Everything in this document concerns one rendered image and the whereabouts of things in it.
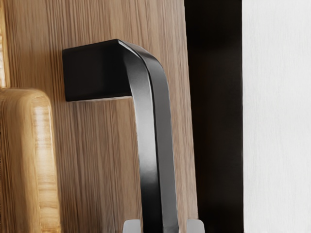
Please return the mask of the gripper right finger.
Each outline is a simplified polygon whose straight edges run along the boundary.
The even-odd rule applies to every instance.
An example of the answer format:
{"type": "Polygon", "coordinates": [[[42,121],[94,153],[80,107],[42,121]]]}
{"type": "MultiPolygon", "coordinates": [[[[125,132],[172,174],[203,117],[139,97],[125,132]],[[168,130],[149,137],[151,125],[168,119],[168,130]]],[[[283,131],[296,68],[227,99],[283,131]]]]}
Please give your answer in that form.
{"type": "Polygon", "coordinates": [[[188,219],[187,233],[203,233],[203,222],[199,219],[188,219]]]}

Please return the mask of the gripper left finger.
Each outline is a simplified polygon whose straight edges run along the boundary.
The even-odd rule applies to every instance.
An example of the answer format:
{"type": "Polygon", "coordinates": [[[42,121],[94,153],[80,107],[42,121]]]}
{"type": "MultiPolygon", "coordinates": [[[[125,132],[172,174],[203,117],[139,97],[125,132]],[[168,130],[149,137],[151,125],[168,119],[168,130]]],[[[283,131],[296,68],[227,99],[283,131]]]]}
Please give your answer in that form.
{"type": "Polygon", "coordinates": [[[129,219],[123,224],[122,233],[141,233],[141,225],[139,219],[129,219]]]}

